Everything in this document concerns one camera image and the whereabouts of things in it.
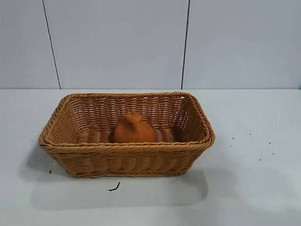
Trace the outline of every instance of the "white table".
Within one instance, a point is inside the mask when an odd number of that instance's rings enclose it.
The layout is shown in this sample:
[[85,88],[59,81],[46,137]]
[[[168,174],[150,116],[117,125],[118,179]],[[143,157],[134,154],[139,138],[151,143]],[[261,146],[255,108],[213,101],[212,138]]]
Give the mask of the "white table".
[[0,90],[0,225],[301,225],[301,90],[187,91],[216,142],[179,177],[73,179],[37,146],[67,94],[151,91]]

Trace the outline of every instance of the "orange squash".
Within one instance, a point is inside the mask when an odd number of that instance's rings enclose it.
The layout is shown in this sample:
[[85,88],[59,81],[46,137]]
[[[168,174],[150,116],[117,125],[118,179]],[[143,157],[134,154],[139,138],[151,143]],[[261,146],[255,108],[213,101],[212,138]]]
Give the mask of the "orange squash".
[[156,142],[154,129],[135,111],[126,114],[126,117],[117,125],[113,134],[114,143],[144,143]]

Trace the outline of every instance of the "woven basket wall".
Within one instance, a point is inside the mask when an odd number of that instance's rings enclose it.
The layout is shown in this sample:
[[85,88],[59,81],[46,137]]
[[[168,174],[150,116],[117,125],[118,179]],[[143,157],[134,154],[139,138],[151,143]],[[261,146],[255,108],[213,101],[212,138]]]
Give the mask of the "woven basket wall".
[[[135,110],[156,143],[111,143]],[[40,146],[75,177],[180,175],[214,143],[197,99],[187,93],[71,94],[61,100],[39,137]]]

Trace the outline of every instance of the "rectangular basket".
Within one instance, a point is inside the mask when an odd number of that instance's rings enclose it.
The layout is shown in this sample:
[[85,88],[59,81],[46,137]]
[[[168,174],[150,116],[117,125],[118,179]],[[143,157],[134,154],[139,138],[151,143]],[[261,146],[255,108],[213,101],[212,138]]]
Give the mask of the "rectangular basket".
[[[111,143],[135,110],[155,130],[156,143]],[[71,94],[61,100],[39,145],[74,177],[180,175],[215,140],[197,99],[188,93]]]

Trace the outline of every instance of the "basket rim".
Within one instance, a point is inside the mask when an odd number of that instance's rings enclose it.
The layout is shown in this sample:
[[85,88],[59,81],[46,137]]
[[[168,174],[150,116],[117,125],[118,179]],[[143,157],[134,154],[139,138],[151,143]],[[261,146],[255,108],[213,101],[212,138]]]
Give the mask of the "basket rim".
[[[145,97],[150,97],[150,96],[154,96],[154,97],[170,97],[170,96],[175,96],[175,95],[179,95],[179,96],[186,96],[188,98],[191,98],[192,100],[192,104],[195,106],[195,108],[197,108],[198,113],[200,115],[200,117],[202,118],[202,120],[205,122],[205,131],[206,131],[206,135],[205,137],[201,140],[201,141],[190,141],[190,142],[156,142],[156,143],[149,143],[149,142],[145,142],[145,143],[81,143],[81,144],[72,144],[72,143],[53,143],[51,142],[49,139],[47,139],[48,135],[50,134],[50,132],[53,129],[53,125],[55,124],[55,122],[58,120],[61,112],[64,110],[67,102],[73,98],[73,97],[80,97],[80,96],[91,96],[91,95],[95,95],[97,97],[101,97],[103,96],[104,98],[106,97],[122,97],[122,96],[145,96]],[[188,146],[199,146],[200,148],[209,148],[213,145],[215,141],[215,134],[214,131],[211,127],[211,124],[209,122],[209,120],[207,119],[199,101],[190,93],[186,93],[186,92],[152,92],[152,93],[73,93],[73,94],[68,94],[65,97],[63,97],[61,99],[61,101],[59,102],[58,106],[56,107],[56,109],[54,110],[54,112],[52,113],[49,121],[47,122],[46,126],[44,127],[42,133],[39,136],[39,145],[40,146],[48,146],[48,147],[68,147],[68,148],[83,148],[83,147],[90,147],[90,148],[97,148],[97,147],[133,147],[133,146],[149,146],[149,147],[160,147],[163,145],[188,145]]]

